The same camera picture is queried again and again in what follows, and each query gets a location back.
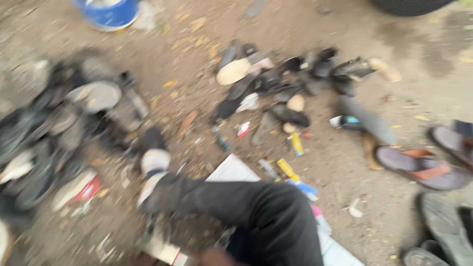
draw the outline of blue bucket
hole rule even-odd
[[[122,0],[115,5],[104,7],[86,5],[87,0],[72,0],[87,20],[98,30],[116,31],[128,27],[138,16],[136,0]]]

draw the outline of person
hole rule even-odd
[[[323,266],[317,224],[305,196],[274,182],[204,182],[167,172],[171,155],[157,127],[146,131],[138,199],[144,213],[207,214],[237,226],[227,250],[208,249],[203,266]],[[135,261],[150,266],[149,255]]]

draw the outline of sandy ground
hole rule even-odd
[[[359,55],[377,56],[396,67],[403,80],[388,83],[372,75],[358,83],[356,100],[378,112],[395,129],[403,148],[440,150],[426,137],[434,124],[450,125],[452,119],[471,121],[473,64],[461,60],[473,57],[469,50],[473,31],[471,10],[452,4],[417,18],[398,18],[375,10],[367,0],[272,0],[253,19],[243,13],[252,0],[152,1],[159,13],[157,28],[145,33],[128,28],[119,33],[93,30],[79,11],[64,0],[2,1],[0,4],[0,47],[2,60],[14,67],[25,57],[46,56],[58,60],[84,47],[98,47],[119,70],[131,70],[138,79],[137,90],[152,106],[144,128],[153,124],[165,129],[173,154],[172,170],[186,158],[183,173],[192,178],[206,177],[203,164],[215,167],[229,152],[212,143],[209,117],[225,97],[228,87],[215,82],[213,50],[221,51],[232,39],[255,43],[261,50],[273,51],[281,61],[314,47],[335,45],[338,61]],[[321,15],[325,5],[332,14]],[[206,17],[195,32],[189,23]],[[204,44],[196,45],[201,39]],[[175,85],[164,85],[176,81]],[[392,95],[394,101],[383,98]],[[311,140],[303,140],[310,153],[295,157],[283,144],[281,129],[268,136],[265,145],[252,147],[250,136],[237,141],[234,126],[246,121],[256,127],[261,110],[234,115],[222,128],[238,155],[260,176],[257,161],[265,155],[284,158],[303,179],[319,189],[317,205],[333,229],[333,238],[367,266],[397,266],[409,248],[427,237],[415,203],[416,195],[428,189],[387,170],[366,167],[359,132],[336,130],[328,119],[337,115],[336,93],[327,88],[317,97],[305,95],[306,113],[312,120]],[[192,110],[200,114],[182,142],[174,134],[182,119]],[[430,121],[419,121],[424,113]],[[90,152],[108,193],[91,202],[88,213],[71,217],[72,206],[53,213],[46,201],[38,210],[32,230],[18,241],[27,244],[26,265],[98,265],[93,248],[109,233],[116,252],[105,263],[128,265],[138,251],[136,242],[144,228],[144,215],[135,201],[142,179],[137,171],[128,176],[131,184],[121,185],[120,173],[133,162],[111,158],[105,152]],[[464,191],[448,193],[459,203],[473,204],[473,185]],[[361,218],[351,217],[342,208],[361,198]],[[175,241],[191,252],[212,245],[221,228],[216,221],[186,219],[173,222],[180,233]]]

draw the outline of tire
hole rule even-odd
[[[375,6],[388,13],[414,17],[435,11],[454,0],[371,0]]]

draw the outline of yellow handle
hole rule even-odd
[[[293,181],[299,181],[299,176],[296,175],[293,171],[291,166],[286,162],[285,159],[280,159],[278,162],[279,167],[284,171],[284,173],[289,177],[289,179]]]

